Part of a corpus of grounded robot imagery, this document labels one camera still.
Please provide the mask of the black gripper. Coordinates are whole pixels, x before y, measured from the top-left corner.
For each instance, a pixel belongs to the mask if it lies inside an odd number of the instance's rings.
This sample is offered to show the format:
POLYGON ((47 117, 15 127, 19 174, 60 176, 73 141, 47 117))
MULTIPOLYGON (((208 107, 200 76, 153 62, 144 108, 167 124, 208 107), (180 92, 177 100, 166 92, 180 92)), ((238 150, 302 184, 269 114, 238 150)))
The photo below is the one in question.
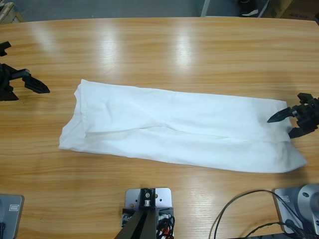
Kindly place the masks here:
MULTIPOLYGON (((6 41, 0 43, 0 56, 7 55, 6 49, 11 44, 6 41)), ((50 93, 49 88, 40 80, 32 77, 29 70, 16 70, 6 64, 0 65, 0 100, 1 101, 17 101, 18 97, 13 93, 13 87, 9 84, 10 80, 21 78, 24 81, 24 87, 38 94, 50 93)))
POLYGON ((295 117, 297 125, 289 132, 290 139, 298 138, 309 134, 319 125, 319 100, 308 93, 299 93, 297 97, 300 99, 299 106, 287 107, 272 115, 267 123, 283 121, 288 117, 295 117))

